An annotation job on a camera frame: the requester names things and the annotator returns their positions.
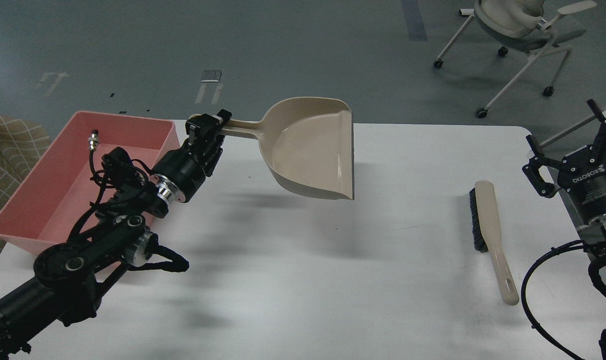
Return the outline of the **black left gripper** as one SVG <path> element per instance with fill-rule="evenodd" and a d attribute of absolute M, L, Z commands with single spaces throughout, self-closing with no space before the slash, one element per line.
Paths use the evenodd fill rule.
<path fill-rule="evenodd" d="M 207 177 L 213 175 L 223 153 L 225 135 L 221 130 L 232 112 L 221 109 L 216 115 L 196 114 L 185 123 L 188 138 L 180 148 L 167 152 L 151 169 L 151 174 L 175 187 L 176 200 L 190 201 Z"/>

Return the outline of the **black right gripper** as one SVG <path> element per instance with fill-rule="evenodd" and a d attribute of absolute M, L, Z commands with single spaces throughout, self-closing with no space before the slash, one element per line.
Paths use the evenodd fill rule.
<path fill-rule="evenodd" d="M 525 137 L 533 156 L 522 167 L 537 194 L 554 198 L 560 187 L 566 191 L 584 225 L 600 225 L 606 232 L 606 117 L 593 99 L 587 101 L 600 127 L 593 143 L 566 155 L 562 161 L 547 157 L 530 134 Z M 555 183 L 541 175 L 543 167 L 560 170 Z"/>

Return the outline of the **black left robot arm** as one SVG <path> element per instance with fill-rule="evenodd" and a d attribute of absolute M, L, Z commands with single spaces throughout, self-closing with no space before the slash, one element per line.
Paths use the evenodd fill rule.
<path fill-rule="evenodd" d="M 225 109 L 192 116 L 187 139 L 152 168 L 117 146 L 97 170 L 99 132 L 92 130 L 88 164 L 97 198 L 65 242 L 36 257 L 33 278 L 0 299 L 0 360 L 29 353 L 29 341 L 54 321 L 67 327 L 94 318 L 102 297 L 128 271 L 187 271 L 188 260 L 159 244 L 144 214 L 161 219 L 173 201 L 193 198 L 222 155 L 231 117 Z"/>

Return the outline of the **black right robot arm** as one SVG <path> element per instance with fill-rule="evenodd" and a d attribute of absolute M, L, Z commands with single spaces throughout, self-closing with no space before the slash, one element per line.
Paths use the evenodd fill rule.
<path fill-rule="evenodd" d="M 547 344 L 553 360 L 606 360 L 606 110 L 594 100 L 588 123 L 595 136 L 559 159 L 547 155 L 551 140 L 527 136 L 532 156 L 523 172 L 542 198 L 566 200 L 583 230 L 574 228 L 534 247 L 533 264 L 520 281 L 527 325 Z"/>

